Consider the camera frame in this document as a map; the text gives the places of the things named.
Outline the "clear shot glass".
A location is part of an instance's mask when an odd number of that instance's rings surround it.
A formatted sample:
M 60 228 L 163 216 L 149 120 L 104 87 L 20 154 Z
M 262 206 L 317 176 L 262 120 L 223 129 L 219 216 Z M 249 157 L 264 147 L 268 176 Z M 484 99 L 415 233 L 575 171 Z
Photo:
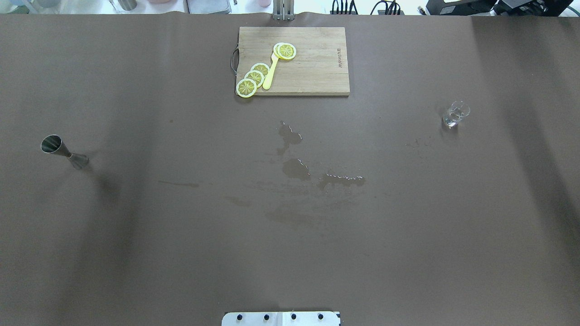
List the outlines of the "clear shot glass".
M 442 122 L 447 126 L 447 128 L 455 128 L 470 114 L 470 111 L 470 106 L 464 101 L 454 101 L 449 109 L 443 114 Z

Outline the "steel jigger measuring cup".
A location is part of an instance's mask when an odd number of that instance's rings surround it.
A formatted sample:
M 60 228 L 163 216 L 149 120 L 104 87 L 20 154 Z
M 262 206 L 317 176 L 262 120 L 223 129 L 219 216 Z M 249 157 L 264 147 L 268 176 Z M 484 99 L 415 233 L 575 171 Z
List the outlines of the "steel jigger measuring cup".
M 64 144 L 62 138 L 56 134 L 48 135 L 41 142 L 41 150 L 45 154 L 54 154 L 68 159 L 69 163 L 75 169 L 83 169 L 89 164 L 89 158 L 86 155 L 73 153 Z

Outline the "middle lemon slice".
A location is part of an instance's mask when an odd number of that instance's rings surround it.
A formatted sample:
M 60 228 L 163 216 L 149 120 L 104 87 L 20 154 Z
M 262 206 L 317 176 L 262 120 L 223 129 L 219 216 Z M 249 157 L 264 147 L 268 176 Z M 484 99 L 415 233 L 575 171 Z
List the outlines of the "middle lemon slice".
M 263 72 L 260 72 L 258 70 L 251 70 L 250 72 L 247 72 L 245 74 L 244 78 L 255 82 L 256 87 L 261 87 L 265 80 L 265 75 L 263 74 Z

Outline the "upper lemon slice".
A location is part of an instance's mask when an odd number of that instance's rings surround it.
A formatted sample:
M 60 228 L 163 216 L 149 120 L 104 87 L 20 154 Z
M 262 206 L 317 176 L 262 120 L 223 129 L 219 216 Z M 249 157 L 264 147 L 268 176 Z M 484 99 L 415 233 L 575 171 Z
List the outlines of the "upper lemon slice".
M 262 73 L 264 77 L 266 77 L 269 74 L 270 66 L 265 64 L 265 62 L 257 62 L 256 64 L 253 64 L 251 70 L 256 70 L 257 72 Z

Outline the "wooden cutting board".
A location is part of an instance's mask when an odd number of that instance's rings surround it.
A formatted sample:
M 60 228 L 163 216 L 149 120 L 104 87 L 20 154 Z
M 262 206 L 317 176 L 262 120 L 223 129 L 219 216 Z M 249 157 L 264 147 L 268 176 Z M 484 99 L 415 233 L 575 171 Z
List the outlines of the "wooden cutting board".
M 278 60 L 270 88 L 258 88 L 257 96 L 350 95 L 344 27 L 241 27 L 236 81 L 259 62 L 271 65 L 277 43 L 294 45 L 297 54 Z

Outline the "aluminium frame post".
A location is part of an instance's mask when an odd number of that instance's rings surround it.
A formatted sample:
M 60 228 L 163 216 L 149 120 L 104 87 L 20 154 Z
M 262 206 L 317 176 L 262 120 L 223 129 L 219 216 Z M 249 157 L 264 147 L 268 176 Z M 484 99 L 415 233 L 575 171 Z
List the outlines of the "aluminium frame post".
M 273 20 L 292 21 L 295 19 L 294 0 L 272 0 Z

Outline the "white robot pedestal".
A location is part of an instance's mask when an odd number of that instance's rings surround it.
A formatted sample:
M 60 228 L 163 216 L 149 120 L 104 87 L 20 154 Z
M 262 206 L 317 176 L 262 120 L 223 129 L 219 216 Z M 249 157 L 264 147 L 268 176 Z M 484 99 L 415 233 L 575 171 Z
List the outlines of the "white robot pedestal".
M 230 312 L 224 314 L 222 326 L 341 326 L 339 312 Z

